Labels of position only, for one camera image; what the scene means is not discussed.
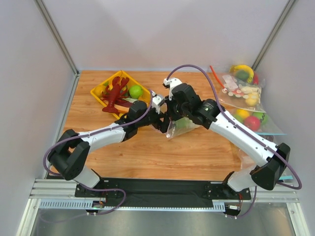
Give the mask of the fake green cabbage leaf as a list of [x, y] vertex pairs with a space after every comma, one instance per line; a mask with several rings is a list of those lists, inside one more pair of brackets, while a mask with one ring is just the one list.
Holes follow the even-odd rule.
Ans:
[[178, 129], [195, 129], [199, 125], [193, 123], [189, 118], [181, 118], [175, 122], [175, 126]]

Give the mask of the clear zip top bag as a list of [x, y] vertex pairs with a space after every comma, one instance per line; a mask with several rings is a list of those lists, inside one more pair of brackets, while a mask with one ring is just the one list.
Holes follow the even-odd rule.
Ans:
[[181, 118], [176, 121], [170, 121], [169, 127], [166, 132], [167, 138], [174, 138], [176, 136], [188, 133], [198, 128], [199, 125], [193, 123], [188, 118]]

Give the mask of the green fake apple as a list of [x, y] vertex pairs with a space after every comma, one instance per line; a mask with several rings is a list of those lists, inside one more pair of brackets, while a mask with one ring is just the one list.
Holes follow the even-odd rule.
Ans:
[[139, 85], [133, 85], [128, 92], [130, 97], [133, 99], [138, 99], [143, 94], [142, 87]]

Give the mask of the red fake lobster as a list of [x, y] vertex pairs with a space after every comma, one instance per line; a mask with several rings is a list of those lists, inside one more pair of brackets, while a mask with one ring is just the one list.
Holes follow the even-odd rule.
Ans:
[[127, 90], [122, 91], [122, 89], [128, 82], [128, 77], [117, 76], [112, 80], [112, 89], [109, 90], [109, 86], [106, 87], [106, 94], [103, 94], [102, 100], [108, 101], [108, 104], [102, 109], [103, 112], [117, 113], [117, 109], [114, 105], [117, 101], [122, 102], [122, 100], [126, 98]]

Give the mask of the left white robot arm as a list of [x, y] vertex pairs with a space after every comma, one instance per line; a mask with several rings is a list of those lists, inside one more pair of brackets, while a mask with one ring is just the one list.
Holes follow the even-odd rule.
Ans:
[[88, 155], [107, 145], [121, 143], [137, 134], [140, 127], [152, 125], [164, 133], [168, 128], [164, 100], [155, 97], [148, 108], [145, 102], [135, 101], [129, 111], [107, 127], [89, 132], [65, 131], [47, 155], [49, 163], [65, 180], [74, 180], [83, 187], [102, 189], [101, 177], [86, 166]]

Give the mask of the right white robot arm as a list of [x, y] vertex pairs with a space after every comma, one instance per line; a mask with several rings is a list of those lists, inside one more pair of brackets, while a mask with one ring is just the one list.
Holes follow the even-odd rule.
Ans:
[[287, 144], [277, 145], [257, 135], [215, 100], [201, 100], [192, 86], [178, 79], [165, 81], [163, 85], [169, 89], [165, 102], [172, 121], [188, 118], [194, 124], [228, 139], [255, 163], [251, 168], [230, 173], [225, 178], [229, 188], [235, 192], [253, 186], [274, 189], [285, 170], [283, 161], [289, 158], [290, 147]]

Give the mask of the bag with mixed food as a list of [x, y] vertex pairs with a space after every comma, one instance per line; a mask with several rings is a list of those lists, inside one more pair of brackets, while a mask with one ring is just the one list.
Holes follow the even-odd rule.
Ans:
[[218, 93], [220, 103], [236, 108], [264, 113], [261, 103], [262, 87], [240, 80], [231, 73], [220, 73], [222, 88]]

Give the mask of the fake yellow banana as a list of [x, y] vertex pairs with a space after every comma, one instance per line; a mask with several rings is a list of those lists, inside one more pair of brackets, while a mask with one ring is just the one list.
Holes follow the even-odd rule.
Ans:
[[233, 65], [230, 68], [230, 72], [239, 80], [243, 82], [247, 82], [251, 84], [254, 78], [254, 71], [251, 67], [240, 64], [240, 65]]

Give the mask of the bag with yellow-green fruit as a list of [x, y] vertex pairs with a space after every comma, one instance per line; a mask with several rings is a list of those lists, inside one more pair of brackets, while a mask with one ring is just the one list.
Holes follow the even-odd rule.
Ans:
[[264, 112], [251, 112], [243, 109], [231, 109], [230, 113], [241, 124], [260, 136], [283, 136], [278, 126], [271, 117]]

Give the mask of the blue-zip clear bag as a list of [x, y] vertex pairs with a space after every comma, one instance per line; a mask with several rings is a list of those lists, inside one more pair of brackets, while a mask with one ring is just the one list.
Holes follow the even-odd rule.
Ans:
[[[233, 148], [233, 151], [234, 154], [240, 159], [240, 170], [252, 167], [255, 164], [255, 162], [240, 148], [235, 146]], [[290, 174], [287, 169], [285, 169], [284, 172], [281, 174], [279, 181], [293, 181], [293, 175]]]

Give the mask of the yellow plastic tray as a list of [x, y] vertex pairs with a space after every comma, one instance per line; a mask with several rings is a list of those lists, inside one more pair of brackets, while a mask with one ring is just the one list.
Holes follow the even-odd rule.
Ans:
[[90, 93], [103, 106], [102, 111], [116, 119], [127, 113], [135, 101], [149, 104], [154, 94], [123, 70], [94, 87]]

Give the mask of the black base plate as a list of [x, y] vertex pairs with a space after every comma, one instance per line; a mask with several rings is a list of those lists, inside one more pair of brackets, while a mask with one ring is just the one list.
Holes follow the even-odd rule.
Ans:
[[224, 183], [200, 180], [107, 178], [97, 189], [122, 189], [124, 207], [212, 207], [213, 200], [250, 200], [248, 188], [234, 192]]

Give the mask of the aluminium frame rail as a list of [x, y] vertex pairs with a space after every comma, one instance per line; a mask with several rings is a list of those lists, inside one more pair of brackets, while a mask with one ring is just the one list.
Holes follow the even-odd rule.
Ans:
[[214, 181], [106, 178], [101, 187], [97, 192], [58, 177], [36, 179], [17, 235], [32, 233], [40, 209], [203, 211], [239, 219], [259, 203], [285, 204], [294, 232], [299, 236], [310, 233], [296, 192], [284, 186], [273, 191], [250, 187], [233, 192]]

